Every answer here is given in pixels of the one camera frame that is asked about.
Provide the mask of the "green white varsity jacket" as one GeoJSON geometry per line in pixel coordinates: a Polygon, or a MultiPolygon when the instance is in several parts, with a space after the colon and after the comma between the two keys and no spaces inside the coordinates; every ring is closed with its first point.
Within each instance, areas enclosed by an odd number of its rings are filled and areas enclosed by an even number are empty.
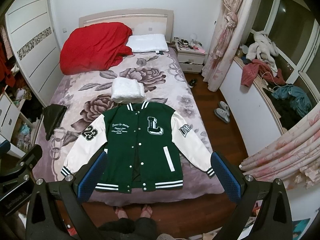
{"type": "Polygon", "coordinates": [[[209,177],[215,174],[204,143],[183,116],[163,103],[129,103],[99,115],[80,133],[61,173],[75,174],[99,150],[107,154],[95,186],[99,191],[180,189],[181,155],[209,177]]]}

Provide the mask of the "hanging red clothes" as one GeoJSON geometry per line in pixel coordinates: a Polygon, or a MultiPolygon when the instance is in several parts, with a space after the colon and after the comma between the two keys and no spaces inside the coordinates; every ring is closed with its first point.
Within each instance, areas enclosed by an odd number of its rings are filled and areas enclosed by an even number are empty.
{"type": "Polygon", "coordinates": [[[13,88],[15,85],[15,78],[11,71],[14,65],[15,57],[9,44],[7,32],[5,27],[1,25],[1,93],[4,92],[6,86],[13,88]]]}

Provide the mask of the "white drawer shelf unit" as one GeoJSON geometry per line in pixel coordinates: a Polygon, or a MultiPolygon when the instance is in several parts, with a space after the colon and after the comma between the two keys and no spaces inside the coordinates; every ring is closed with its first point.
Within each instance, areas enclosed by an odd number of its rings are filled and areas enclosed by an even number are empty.
{"type": "Polygon", "coordinates": [[[14,102],[9,98],[6,92],[1,94],[1,142],[8,140],[11,143],[11,148],[8,152],[9,155],[21,158],[25,155],[25,152],[20,150],[12,143],[12,137],[19,129],[19,124],[25,123],[31,128],[30,142],[33,146],[39,130],[40,121],[31,122],[22,113],[22,107],[25,103],[25,99],[22,99],[19,106],[16,106],[14,102]]]}

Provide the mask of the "pink floral curtain right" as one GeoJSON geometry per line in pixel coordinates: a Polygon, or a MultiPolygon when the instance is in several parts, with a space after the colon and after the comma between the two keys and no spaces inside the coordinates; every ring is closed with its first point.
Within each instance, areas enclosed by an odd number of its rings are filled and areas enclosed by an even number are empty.
{"type": "Polygon", "coordinates": [[[244,175],[272,182],[287,190],[319,184],[319,104],[285,134],[240,164],[244,175]]]}

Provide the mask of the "pink floral curtain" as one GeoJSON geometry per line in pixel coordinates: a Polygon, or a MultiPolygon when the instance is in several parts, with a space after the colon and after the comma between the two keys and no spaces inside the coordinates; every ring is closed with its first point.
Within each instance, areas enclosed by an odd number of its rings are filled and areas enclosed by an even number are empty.
{"type": "Polygon", "coordinates": [[[319,104],[285,134],[240,164],[244,175],[272,182],[287,190],[319,184],[319,104]]]}
{"type": "Polygon", "coordinates": [[[204,82],[215,92],[233,62],[249,18],[253,0],[221,0],[209,53],[202,69],[204,82]]]}

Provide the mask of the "black garment on bed edge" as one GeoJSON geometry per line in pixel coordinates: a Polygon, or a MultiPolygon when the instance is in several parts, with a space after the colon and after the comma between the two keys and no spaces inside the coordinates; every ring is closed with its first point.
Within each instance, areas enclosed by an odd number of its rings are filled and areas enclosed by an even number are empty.
{"type": "Polygon", "coordinates": [[[63,120],[67,107],[64,105],[51,104],[43,110],[43,125],[46,132],[46,140],[49,141],[63,120]]]}

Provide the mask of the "floral plush bed blanket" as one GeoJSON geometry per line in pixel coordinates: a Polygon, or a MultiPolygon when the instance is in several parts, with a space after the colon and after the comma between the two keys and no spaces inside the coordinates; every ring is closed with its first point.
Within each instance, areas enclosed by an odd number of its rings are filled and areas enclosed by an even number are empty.
{"type": "Polygon", "coordinates": [[[173,50],[135,53],[105,71],[65,76],[53,102],[67,110],[49,140],[39,131],[35,178],[63,180],[101,152],[107,162],[92,201],[124,206],[223,193],[173,50]]]}

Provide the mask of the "grey slipper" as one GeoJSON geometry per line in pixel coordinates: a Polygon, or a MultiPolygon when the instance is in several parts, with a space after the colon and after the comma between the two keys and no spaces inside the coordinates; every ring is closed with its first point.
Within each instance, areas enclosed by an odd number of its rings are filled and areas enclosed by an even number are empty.
{"type": "Polygon", "coordinates": [[[220,101],[219,107],[226,112],[227,116],[230,116],[230,109],[229,109],[229,106],[227,105],[227,103],[225,103],[224,101],[220,101]]]}
{"type": "Polygon", "coordinates": [[[230,122],[229,115],[224,109],[216,108],[214,109],[214,114],[224,123],[228,124],[230,122]]]}

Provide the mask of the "teal garment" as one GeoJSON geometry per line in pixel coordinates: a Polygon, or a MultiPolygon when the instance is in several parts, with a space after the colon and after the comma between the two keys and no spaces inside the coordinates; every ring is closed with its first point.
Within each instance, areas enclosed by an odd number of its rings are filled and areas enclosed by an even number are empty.
{"type": "Polygon", "coordinates": [[[272,92],[272,97],[277,100],[289,100],[290,107],[302,118],[312,110],[312,103],[306,92],[292,84],[277,87],[272,92]]]}

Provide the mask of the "grey slipper far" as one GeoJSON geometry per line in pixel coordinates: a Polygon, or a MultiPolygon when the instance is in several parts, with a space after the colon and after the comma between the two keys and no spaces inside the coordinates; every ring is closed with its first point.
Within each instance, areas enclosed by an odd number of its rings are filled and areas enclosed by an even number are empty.
{"type": "Polygon", "coordinates": [[[229,106],[227,105],[227,103],[225,103],[224,101],[220,101],[219,107],[226,112],[227,116],[230,116],[230,109],[229,109],[229,106]]]}

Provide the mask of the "folded white fleece blanket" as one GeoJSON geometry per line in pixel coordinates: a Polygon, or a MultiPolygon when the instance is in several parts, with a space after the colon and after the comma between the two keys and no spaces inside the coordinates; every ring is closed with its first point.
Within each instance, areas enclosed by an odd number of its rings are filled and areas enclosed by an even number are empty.
{"type": "Polygon", "coordinates": [[[117,77],[112,82],[111,99],[116,103],[140,103],[145,99],[144,86],[135,79],[117,77]]]}

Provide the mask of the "white plush garment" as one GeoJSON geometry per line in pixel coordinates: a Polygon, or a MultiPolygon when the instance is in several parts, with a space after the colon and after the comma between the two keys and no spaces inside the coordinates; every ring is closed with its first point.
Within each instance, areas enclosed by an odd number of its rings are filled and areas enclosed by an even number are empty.
{"type": "Polygon", "coordinates": [[[265,31],[257,31],[253,34],[254,43],[248,48],[246,59],[252,61],[258,59],[266,63],[274,76],[278,73],[275,57],[279,55],[276,44],[268,37],[265,31]]]}

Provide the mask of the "white pillow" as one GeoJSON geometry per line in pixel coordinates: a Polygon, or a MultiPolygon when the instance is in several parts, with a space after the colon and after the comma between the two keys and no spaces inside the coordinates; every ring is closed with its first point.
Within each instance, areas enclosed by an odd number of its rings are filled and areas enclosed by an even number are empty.
{"type": "Polygon", "coordinates": [[[163,34],[132,35],[126,46],[131,48],[133,53],[169,51],[163,34]]]}

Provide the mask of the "beige bed headboard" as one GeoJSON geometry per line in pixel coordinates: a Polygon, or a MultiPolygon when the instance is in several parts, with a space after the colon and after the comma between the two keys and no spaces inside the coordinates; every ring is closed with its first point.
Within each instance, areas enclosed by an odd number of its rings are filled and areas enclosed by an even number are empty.
{"type": "Polygon", "coordinates": [[[79,18],[79,26],[97,23],[120,22],[132,29],[133,35],[163,34],[172,40],[174,12],[165,9],[122,9],[100,12],[79,18]]]}

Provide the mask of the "pink floral curtain left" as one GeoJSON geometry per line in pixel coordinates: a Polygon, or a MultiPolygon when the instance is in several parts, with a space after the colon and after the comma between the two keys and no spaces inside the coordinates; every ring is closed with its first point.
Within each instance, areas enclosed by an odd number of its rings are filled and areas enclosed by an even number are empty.
{"type": "Polygon", "coordinates": [[[249,18],[253,0],[221,0],[209,53],[202,69],[204,82],[215,92],[233,62],[249,18]]]}

